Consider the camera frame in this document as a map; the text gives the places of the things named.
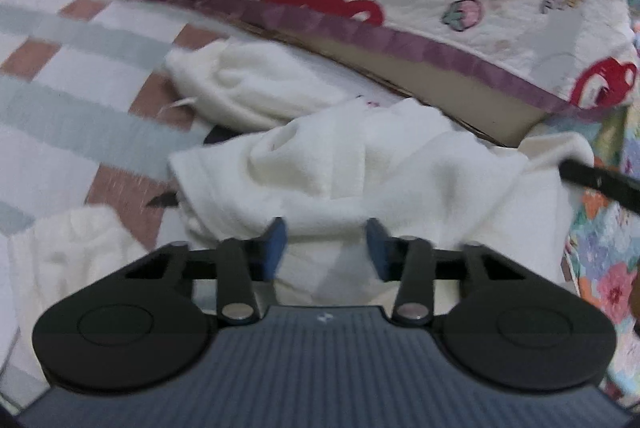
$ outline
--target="purple fabric edging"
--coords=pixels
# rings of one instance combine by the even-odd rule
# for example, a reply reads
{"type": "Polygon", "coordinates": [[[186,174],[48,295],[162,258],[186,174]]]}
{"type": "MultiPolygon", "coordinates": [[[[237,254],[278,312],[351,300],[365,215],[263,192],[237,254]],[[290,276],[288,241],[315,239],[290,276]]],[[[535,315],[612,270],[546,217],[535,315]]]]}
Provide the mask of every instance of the purple fabric edging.
{"type": "Polygon", "coordinates": [[[578,108],[471,53],[385,26],[373,26],[355,19],[260,0],[148,1],[177,5],[208,16],[223,14],[268,30],[311,34],[355,45],[373,53],[382,53],[411,62],[429,63],[441,69],[476,78],[495,90],[550,114],[597,121],[610,111],[608,108],[578,108]]]}

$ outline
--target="blue gripper pad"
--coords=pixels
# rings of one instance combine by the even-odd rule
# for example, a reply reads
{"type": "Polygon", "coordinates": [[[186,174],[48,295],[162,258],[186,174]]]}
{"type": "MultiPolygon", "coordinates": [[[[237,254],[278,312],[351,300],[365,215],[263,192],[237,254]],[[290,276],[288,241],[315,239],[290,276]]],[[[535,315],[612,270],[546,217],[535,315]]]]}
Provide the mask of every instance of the blue gripper pad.
{"type": "Polygon", "coordinates": [[[454,368],[430,334],[376,307],[272,307],[220,332],[198,364],[151,390],[91,397],[60,388],[26,428],[622,428],[594,387],[502,392],[454,368]]]}
{"type": "Polygon", "coordinates": [[[276,271],[287,247],[287,226],[281,218],[276,218],[271,224],[264,239],[265,260],[263,263],[264,280],[276,278],[276,271]]]}
{"type": "Polygon", "coordinates": [[[365,227],[367,236],[367,249],[369,249],[369,257],[376,269],[378,278],[383,282],[389,280],[389,261],[386,256],[386,240],[388,233],[382,225],[376,220],[368,220],[365,227]]]}

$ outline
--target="striped blanket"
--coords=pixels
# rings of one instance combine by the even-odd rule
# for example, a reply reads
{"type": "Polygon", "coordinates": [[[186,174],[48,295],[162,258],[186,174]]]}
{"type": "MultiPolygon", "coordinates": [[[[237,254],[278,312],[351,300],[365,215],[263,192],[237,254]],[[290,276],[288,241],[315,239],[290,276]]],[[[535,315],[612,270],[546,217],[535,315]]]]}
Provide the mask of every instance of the striped blanket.
{"type": "MultiPolygon", "coordinates": [[[[123,0],[0,0],[0,234],[84,203],[108,204],[149,250],[189,238],[175,208],[171,152],[230,137],[178,99],[162,73],[172,48],[255,37],[196,12],[123,0]]],[[[398,100],[333,62],[292,49],[327,82],[379,104],[398,100]]],[[[38,391],[14,347],[0,393],[38,391]]]]}

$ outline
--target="white towel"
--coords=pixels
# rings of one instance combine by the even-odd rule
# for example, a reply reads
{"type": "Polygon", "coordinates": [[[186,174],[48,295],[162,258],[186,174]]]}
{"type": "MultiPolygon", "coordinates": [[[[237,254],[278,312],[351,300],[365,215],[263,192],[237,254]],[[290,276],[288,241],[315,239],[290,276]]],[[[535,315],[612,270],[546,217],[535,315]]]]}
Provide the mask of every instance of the white towel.
{"type": "Polygon", "coordinates": [[[252,238],[284,217],[290,245],[278,297],[291,304],[363,304],[388,290],[368,261],[364,223],[438,248],[468,241],[562,281],[564,238],[580,190],[558,163],[593,164],[578,134],[528,138],[518,150],[487,148],[434,108],[363,101],[286,126],[172,154],[187,224],[222,240],[252,238]]]}
{"type": "MultiPolygon", "coordinates": [[[[20,337],[40,368],[31,345],[40,315],[147,253],[108,206],[84,206],[41,218],[9,239],[12,287],[20,337]]],[[[44,380],[40,372],[36,378],[44,380]]]]}
{"type": "Polygon", "coordinates": [[[194,52],[176,49],[165,67],[178,93],[195,98],[198,113],[238,132],[269,130],[348,98],[274,42],[227,39],[194,52]]]}

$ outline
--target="plaid fabric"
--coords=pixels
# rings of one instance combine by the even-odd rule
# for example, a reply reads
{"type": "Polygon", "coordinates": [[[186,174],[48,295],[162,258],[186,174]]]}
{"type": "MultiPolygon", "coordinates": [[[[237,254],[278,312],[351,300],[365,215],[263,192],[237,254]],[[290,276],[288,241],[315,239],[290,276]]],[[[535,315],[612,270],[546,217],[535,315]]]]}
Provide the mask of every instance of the plaid fabric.
{"type": "Polygon", "coordinates": [[[178,94],[160,67],[225,37],[207,24],[114,0],[0,0],[0,233],[88,202],[148,249],[184,236],[146,203],[171,188],[168,155],[212,126],[163,108],[178,94]]]}

